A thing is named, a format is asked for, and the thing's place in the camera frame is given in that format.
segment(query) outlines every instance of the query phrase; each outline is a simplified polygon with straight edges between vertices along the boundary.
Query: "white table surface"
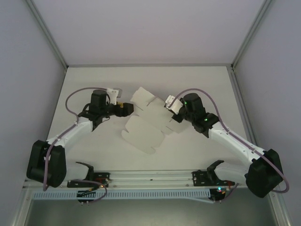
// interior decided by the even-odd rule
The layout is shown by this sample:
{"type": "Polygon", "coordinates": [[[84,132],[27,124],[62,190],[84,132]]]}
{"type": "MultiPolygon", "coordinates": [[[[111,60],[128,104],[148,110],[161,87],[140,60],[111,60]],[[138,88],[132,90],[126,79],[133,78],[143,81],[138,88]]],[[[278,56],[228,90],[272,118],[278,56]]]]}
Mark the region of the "white table surface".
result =
{"type": "MultiPolygon", "coordinates": [[[[227,68],[219,67],[95,67],[68,68],[49,132],[49,138],[69,127],[75,117],[64,103],[67,96],[83,87],[121,88],[121,101],[129,102],[134,92],[144,87],[166,99],[187,88],[207,91],[216,101],[223,121],[246,137],[227,68]]],[[[74,95],[69,107],[80,113],[90,101],[92,90],[74,95]]],[[[200,94],[204,107],[215,113],[210,100],[200,94]]],[[[165,137],[155,154],[145,154],[121,137],[128,118],[111,117],[83,137],[67,154],[69,161],[83,161],[95,170],[195,170],[205,169],[216,160],[241,164],[225,147],[197,133],[191,126],[180,134],[165,137]]]]}

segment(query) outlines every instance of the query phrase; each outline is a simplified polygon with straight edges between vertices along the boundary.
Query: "gray wall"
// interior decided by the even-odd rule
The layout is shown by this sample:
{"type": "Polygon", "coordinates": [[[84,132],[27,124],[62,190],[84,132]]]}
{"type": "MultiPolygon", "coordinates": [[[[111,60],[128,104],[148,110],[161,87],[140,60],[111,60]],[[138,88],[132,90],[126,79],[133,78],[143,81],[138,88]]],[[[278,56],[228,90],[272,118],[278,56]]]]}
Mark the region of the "gray wall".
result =
{"type": "Polygon", "coordinates": [[[237,66],[257,141],[276,150],[291,190],[284,194],[301,225],[301,1],[276,0],[237,66]]]}
{"type": "Polygon", "coordinates": [[[0,225],[11,220],[31,146],[45,139],[64,79],[21,0],[0,2],[0,225]]]}

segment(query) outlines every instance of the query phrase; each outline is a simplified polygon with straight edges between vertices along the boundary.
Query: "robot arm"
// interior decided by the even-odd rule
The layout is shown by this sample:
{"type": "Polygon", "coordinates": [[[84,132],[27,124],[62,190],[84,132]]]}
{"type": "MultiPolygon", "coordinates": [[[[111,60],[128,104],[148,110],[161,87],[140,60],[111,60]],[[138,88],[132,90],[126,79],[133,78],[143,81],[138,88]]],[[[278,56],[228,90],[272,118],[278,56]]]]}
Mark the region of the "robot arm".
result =
{"type": "Polygon", "coordinates": [[[90,103],[78,114],[77,122],[70,127],[72,129],[69,128],[47,141],[36,141],[32,146],[27,177],[43,183],[47,165],[47,185],[58,187],[66,177],[66,154],[74,144],[84,135],[94,131],[105,118],[113,115],[126,117],[134,111],[133,104],[117,102],[120,95],[120,89],[94,90],[90,103]],[[46,156],[49,149],[50,157],[47,161],[46,156]]]}
{"type": "Polygon", "coordinates": [[[233,132],[218,116],[206,112],[196,93],[187,94],[180,100],[169,96],[165,107],[174,113],[172,118],[178,123],[183,120],[191,122],[197,132],[226,146],[244,164],[236,166],[216,161],[207,168],[208,177],[213,182],[220,179],[246,184],[253,194],[263,198],[283,180],[264,160],[268,159],[283,173],[277,152],[272,149],[265,151],[233,132]]]}

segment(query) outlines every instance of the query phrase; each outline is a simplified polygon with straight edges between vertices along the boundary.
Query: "gray floor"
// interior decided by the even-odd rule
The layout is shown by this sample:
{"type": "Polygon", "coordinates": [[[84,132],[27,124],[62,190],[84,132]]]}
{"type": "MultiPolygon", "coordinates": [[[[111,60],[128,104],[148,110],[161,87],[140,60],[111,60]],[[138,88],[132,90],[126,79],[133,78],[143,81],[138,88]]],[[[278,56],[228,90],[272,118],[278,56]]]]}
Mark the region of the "gray floor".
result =
{"type": "Polygon", "coordinates": [[[190,200],[33,201],[27,226],[274,226],[268,198],[238,189],[222,204],[190,200]]]}

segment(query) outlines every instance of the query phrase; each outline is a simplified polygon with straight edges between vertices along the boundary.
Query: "white wall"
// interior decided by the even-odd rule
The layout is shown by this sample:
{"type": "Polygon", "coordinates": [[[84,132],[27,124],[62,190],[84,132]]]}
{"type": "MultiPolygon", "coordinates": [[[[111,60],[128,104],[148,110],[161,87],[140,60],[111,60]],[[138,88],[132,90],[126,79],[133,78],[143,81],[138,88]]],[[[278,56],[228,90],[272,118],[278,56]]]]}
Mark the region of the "white wall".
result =
{"type": "Polygon", "coordinates": [[[34,0],[68,65],[231,63],[264,0],[34,0]]]}
{"type": "Polygon", "coordinates": [[[25,3],[0,2],[0,225],[9,224],[31,146],[47,137],[61,90],[55,59],[25,3]]]}
{"type": "Polygon", "coordinates": [[[237,71],[258,143],[275,149],[291,190],[284,198],[301,225],[301,1],[277,0],[237,71]]]}

